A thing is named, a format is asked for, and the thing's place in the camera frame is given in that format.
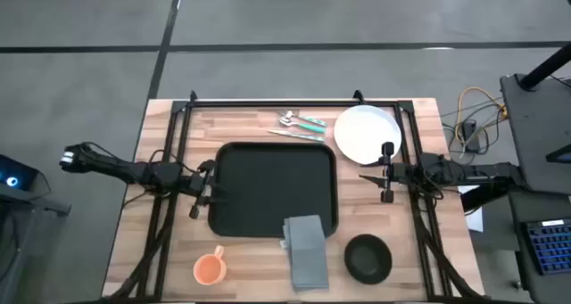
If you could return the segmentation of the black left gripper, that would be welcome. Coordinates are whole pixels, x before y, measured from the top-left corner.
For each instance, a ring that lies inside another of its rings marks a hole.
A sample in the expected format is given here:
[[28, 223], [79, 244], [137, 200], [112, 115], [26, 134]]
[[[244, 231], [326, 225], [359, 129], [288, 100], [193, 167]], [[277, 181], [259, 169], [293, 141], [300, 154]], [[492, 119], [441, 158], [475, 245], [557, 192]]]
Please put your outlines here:
[[215, 160], [206, 160], [202, 162], [197, 168], [196, 172], [191, 176], [189, 184], [189, 192], [191, 196], [195, 197], [193, 206], [189, 211], [190, 218], [198, 218], [200, 208], [209, 204], [224, 204], [228, 202], [228, 197], [225, 193], [212, 194], [207, 196], [210, 188], [213, 189], [230, 189], [231, 183], [218, 180], [212, 177], [216, 167]]

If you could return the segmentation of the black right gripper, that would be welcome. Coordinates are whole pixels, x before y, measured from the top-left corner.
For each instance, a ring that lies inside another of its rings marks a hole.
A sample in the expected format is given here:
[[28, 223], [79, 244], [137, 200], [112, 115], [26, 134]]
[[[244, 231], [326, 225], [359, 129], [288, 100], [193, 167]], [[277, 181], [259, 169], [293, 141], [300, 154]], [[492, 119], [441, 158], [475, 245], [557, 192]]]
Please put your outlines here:
[[382, 157], [377, 161], [371, 162], [369, 164], [364, 164], [364, 167], [378, 167], [385, 166], [385, 177], [372, 177], [366, 175], [360, 175], [361, 178], [368, 180], [369, 182], [377, 185], [378, 187], [385, 187], [383, 192], [381, 192], [381, 202], [383, 203], [393, 203], [393, 189], [391, 183], [393, 180], [393, 164], [392, 157], [394, 155], [394, 144], [393, 142], [385, 142], [382, 144]]

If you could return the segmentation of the white round plate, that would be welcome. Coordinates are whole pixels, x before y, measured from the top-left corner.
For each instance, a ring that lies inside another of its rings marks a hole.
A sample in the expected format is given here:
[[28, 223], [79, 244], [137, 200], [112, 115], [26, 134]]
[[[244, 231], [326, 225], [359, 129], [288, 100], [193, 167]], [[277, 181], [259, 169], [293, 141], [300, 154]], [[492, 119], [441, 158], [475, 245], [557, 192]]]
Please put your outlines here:
[[372, 105], [358, 105], [336, 119], [334, 139], [344, 156], [366, 165], [378, 161], [386, 142], [393, 144], [393, 155], [400, 150], [401, 128], [391, 113]]

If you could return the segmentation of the orange mug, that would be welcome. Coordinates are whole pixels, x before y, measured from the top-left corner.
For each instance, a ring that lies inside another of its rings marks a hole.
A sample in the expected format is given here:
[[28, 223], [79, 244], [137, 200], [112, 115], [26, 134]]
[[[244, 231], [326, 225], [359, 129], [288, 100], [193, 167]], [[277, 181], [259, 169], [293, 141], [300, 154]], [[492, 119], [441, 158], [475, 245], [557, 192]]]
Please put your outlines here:
[[194, 279], [202, 285], [220, 283], [227, 273], [227, 264], [223, 255], [224, 247], [218, 245], [213, 253], [201, 256], [194, 263]]

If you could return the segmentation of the fork with patterned teal handle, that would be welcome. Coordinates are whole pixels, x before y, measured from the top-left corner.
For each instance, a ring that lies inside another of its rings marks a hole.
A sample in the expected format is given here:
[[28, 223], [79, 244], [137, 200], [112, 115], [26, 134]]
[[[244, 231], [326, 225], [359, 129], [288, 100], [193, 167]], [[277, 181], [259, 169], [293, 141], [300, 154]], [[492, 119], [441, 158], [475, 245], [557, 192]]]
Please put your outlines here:
[[325, 127], [325, 126], [327, 125], [327, 123], [326, 123], [325, 121], [323, 121], [323, 120], [314, 119], [314, 118], [311, 118], [311, 117], [306, 117], [306, 116], [303, 116], [303, 115], [299, 115], [299, 114], [294, 113], [293, 111], [280, 111], [279, 114], [280, 114], [282, 117], [287, 117], [287, 118], [289, 118], [289, 119], [290, 119], [290, 118], [301, 119], [301, 120], [304, 120], [304, 121], [308, 121], [308, 122], [310, 122], [310, 123], [312, 123], [312, 124], [320, 125], [320, 126], [322, 126], [322, 127]]

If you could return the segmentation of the knife with patterned teal handle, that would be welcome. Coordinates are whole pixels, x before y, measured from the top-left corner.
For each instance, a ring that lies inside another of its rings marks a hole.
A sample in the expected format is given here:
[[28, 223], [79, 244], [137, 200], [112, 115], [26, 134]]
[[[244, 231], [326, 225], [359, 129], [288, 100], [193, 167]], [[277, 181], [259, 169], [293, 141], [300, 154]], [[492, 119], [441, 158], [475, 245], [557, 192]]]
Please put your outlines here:
[[325, 142], [325, 138], [321, 137], [321, 136], [295, 134], [295, 133], [291, 133], [291, 132], [288, 132], [285, 130], [268, 130], [268, 132], [270, 132], [272, 134], [279, 135], [279, 136], [288, 136], [288, 137], [299, 138], [299, 139], [303, 139], [303, 140], [309, 140], [309, 141], [313, 141], [313, 142], [319, 142], [319, 143]]

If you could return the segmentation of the black round bowl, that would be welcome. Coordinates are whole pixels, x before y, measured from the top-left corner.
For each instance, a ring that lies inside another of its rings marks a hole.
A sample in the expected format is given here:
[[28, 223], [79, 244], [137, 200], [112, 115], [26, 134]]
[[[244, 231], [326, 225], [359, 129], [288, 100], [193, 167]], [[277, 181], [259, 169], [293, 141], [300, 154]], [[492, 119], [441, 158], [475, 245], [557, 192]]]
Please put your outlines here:
[[349, 274], [364, 284], [382, 283], [393, 267], [388, 246], [372, 234], [353, 237], [344, 249], [343, 260]]

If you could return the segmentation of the grey cloth napkin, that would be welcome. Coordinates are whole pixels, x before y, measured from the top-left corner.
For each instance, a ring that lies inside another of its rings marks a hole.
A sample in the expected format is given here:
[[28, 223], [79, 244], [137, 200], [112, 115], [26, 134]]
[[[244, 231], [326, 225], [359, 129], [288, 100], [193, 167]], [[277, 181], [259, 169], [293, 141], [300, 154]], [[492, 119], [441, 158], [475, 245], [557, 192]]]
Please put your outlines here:
[[282, 247], [287, 251], [295, 292], [328, 290], [326, 238], [318, 215], [285, 218]]

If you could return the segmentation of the black plastic tray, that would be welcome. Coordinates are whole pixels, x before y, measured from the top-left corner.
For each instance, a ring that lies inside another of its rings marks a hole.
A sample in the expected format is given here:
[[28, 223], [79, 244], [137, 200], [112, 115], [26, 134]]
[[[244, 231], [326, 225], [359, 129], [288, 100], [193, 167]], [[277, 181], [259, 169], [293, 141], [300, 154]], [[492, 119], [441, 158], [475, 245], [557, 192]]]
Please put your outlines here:
[[285, 218], [318, 215], [326, 237], [339, 222], [336, 157], [324, 144], [232, 142], [214, 178], [232, 184], [229, 204], [209, 205], [220, 236], [281, 237]]

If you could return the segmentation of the black power adapter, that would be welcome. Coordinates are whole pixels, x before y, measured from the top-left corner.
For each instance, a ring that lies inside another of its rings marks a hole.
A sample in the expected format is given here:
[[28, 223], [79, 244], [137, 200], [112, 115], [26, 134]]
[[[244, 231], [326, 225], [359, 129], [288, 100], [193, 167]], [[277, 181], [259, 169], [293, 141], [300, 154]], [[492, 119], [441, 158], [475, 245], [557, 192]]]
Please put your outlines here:
[[460, 128], [464, 139], [465, 151], [472, 153], [479, 152], [480, 144], [476, 134], [476, 121], [472, 119], [463, 121]]

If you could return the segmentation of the black diagonal stand bar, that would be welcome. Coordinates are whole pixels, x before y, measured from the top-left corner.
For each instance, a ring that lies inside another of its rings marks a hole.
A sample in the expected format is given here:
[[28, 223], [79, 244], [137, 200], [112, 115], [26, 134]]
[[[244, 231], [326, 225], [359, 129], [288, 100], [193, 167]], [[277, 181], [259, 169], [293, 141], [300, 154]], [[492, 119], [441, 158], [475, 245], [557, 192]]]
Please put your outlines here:
[[476, 210], [481, 206], [495, 201], [508, 193], [506, 185], [479, 185], [460, 196], [462, 207], [465, 212]]

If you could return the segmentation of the white paper sheet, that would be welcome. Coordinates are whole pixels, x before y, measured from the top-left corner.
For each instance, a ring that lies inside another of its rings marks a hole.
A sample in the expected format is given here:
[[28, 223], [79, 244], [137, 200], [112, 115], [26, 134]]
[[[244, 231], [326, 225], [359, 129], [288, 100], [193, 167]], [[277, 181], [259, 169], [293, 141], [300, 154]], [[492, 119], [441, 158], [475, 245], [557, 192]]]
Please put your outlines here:
[[[477, 188], [477, 185], [461, 185], [460, 193], [467, 193]], [[471, 210], [465, 213], [465, 219], [470, 231], [482, 233], [484, 231], [483, 211], [481, 208]]]

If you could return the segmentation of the grey equipment cart top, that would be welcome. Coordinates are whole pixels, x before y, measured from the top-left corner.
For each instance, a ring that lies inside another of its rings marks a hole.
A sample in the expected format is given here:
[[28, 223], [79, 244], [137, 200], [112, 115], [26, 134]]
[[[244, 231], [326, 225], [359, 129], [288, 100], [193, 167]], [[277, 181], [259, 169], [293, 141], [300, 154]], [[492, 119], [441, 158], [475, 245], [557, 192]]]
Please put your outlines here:
[[500, 79], [519, 167], [529, 189], [571, 195], [571, 163], [546, 156], [571, 144], [571, 87], [545, 79], [532, 92]]

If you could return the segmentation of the black screen device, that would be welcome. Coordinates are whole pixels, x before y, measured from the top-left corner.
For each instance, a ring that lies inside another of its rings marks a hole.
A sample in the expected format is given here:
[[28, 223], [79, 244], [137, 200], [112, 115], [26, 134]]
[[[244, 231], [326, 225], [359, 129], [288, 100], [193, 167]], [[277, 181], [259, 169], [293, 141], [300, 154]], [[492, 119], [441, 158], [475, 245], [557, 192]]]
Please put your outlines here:
[[550, 152], [545, 156], [545, 159], [551, 163], [571, 164], [571, 144], [567, 144], [556, 151]]

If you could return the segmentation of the backlit keyboard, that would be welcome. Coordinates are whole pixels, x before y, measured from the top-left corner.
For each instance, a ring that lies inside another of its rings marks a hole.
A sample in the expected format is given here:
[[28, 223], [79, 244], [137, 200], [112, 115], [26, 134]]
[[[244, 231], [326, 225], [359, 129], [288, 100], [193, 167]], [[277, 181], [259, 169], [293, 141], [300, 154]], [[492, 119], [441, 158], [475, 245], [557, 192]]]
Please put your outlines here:
[[571, 274], [571, 218], [528, 221], [521, 226], [540, 275]]

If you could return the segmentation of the grey metal stand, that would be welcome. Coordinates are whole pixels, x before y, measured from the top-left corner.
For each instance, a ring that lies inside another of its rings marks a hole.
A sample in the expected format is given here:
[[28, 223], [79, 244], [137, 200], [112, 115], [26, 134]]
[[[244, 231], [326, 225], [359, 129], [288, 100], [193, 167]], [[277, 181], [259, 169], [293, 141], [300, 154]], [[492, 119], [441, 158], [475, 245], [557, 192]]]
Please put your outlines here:
[[46, 197], [0, 195], [0, 304], [12, 304], [40, 211], [67, 217], [71, 205]]

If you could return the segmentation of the dark grey desk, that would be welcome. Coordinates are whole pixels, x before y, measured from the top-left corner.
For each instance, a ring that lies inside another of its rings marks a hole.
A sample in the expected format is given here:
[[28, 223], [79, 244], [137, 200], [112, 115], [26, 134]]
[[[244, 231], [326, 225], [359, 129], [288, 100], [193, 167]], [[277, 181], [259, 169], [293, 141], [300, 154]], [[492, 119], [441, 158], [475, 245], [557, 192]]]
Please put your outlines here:
[[571, 273], [540, 275], [534, 263], [523, 223], [571, 219], [571, 201], [565, 195], [511, 191], [508, 194], [519, 244], [517, 264], [524, 289], [536, 304], [571, 304]]

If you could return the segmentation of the black pole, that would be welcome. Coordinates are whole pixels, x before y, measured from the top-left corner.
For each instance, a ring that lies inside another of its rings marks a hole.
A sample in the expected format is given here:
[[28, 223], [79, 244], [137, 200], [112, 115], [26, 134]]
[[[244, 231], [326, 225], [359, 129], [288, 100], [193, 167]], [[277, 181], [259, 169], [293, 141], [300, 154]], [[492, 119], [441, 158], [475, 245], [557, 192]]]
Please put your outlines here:
[[534, 88], [553, 72], [571, 62], [571, 42], [561, 47], [557, 52], [524, 75], [518, 84], [527, 92], [533, 92]]

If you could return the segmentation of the black computer with blue light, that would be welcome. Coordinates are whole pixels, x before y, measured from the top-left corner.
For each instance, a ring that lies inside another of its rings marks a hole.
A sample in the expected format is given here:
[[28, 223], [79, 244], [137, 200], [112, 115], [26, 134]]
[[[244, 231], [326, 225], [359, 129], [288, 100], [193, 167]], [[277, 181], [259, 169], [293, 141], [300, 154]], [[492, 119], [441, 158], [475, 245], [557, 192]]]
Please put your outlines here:
[[3, 154], [0, 154], [0, 186], [24, 192], [31, 201], [52, 192], [43, 172]]

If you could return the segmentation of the black aluminium table frame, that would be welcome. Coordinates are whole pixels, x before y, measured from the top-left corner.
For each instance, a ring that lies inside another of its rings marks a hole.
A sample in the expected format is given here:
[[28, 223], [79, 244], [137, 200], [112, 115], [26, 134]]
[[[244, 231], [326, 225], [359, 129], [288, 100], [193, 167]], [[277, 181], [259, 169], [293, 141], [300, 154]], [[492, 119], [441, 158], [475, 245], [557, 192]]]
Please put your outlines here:
[[[168, 133], [174, 103], [185, 100], [151, 100], [145, 111], [142, 130], [135, 152], [136, 161], [148, 160], [152, 152], [162, 149]], [[405, 122], [408, 153], [416, 161], [410, 122], [419, 126], [420, 144], [427, 152], [446, 152], [444, 132], [434, 98], [370, 99], [372, 103], [410, 102], [415, 117], [401, 110]], [[295, 293], [290, 280], [286, 250], [277, 238], [221, 237], [207, 224], [208, 210], [197, 220], [188, 216], [194, 198], [178, 197], [174, 206], [174, 224], [170, 239], [166, 275], [160, 301], [192, 302], [373, 302], [426, 300], [425, 280], [419, 259], [419, 247], [413, 228], [410, 197], [402, 185], [396, 190], [393, 205], [381, 204], [380, 190], [359, 178], [361, 171], [336, 148], [332, 126], [341, 112], [354, 105], [356, 99], [252, 99], [252, 100], [201, 100], [196, 101], [190, 117], [184, 162], [198, 166], [201, 161], [213, 159], [218, 149], [229, 142], [303, 142], [292, 137], [271, 134], [268, 130], [280, 128], [277, 112], [293, 110], [304, 116], [327, 122], [326, 144], [333, 149], [338, 178], [340, 226], [327, 238], [327, 264], [329, 291]], [[380, 168], [360, 168], [365, 175], [380, 177]], [[460, 198], [457, 193], [445, 192], [443, 201], [435, 208], [436, 221], [443, 241], [443, 251], [468, 285], [484, 294], [484, 287], [473, 244], [468, 231]], [[102, 296], [111, 296], [127, 279], [140, 260], [151, 223], [152, 196], [141, 197], [130, 203], [120, 215], [112, 249], [110, 264], [103, 284]], [[357, 234], [374, 234], [388, 243], [393, 254], [393, 269], [384, 282], [377, 285], [358, 283], [343, 264], [343, 249]], [[194, 262], [215, 246], [223, 245], [223, 259], [228, 273], [221, 283], [200, 285], [193, 278]]]

